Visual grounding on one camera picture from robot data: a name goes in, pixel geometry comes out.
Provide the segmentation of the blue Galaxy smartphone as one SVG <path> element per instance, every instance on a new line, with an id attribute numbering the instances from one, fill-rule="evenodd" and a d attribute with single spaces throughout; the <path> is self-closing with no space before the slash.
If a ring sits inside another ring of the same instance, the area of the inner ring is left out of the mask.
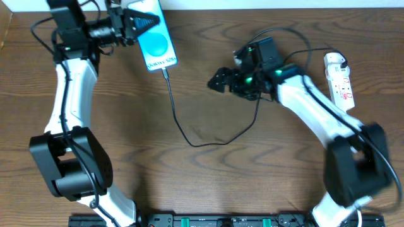
<path id="1" fill-rule="evenodd" d="M 175 49 L 165 22 L 159 0 L 136 1 L 128 4 L 129 9 L 158 16 L 160 23 L 138 37 L 146 68 L 155 71 L 177 64 Z"/>

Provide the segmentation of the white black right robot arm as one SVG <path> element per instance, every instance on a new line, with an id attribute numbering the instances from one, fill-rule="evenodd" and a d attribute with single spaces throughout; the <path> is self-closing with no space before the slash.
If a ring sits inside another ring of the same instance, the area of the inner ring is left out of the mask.
<path id="1" fill-rule="evenodd" d="M 250 101 L 269 94 L 296 114 L 325 148 L 326 193 L 311 211 L 315 226 L 340 226 L 396 180 L 383 128 L 363 124 L 335 97 L 327 98 L 302 68 L 282 59 L 272 38 L 242 47 L 234 61 L 236 68 L 218 69 L 209 89 L 229 90 Z"/>

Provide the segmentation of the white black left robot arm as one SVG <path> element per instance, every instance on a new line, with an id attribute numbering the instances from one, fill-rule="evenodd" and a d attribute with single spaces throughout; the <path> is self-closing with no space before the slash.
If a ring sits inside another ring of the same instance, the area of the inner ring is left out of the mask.
<path id="1" fill-rule="evenodd" d="M 107 16 L 93 21 L 76 0 L 48 5 L 56 23 L 47 50 L 57 90 L 49 123 L 30 139 L 30 153 L 53 196 L 88 206 L 107 226 L 145 226 L 135 201 L 114 183 L 111 160 L 90 129 L 91 107 L 104 48 L 133 45 L 160 18 L 119 1 L 107 1 Z"/>

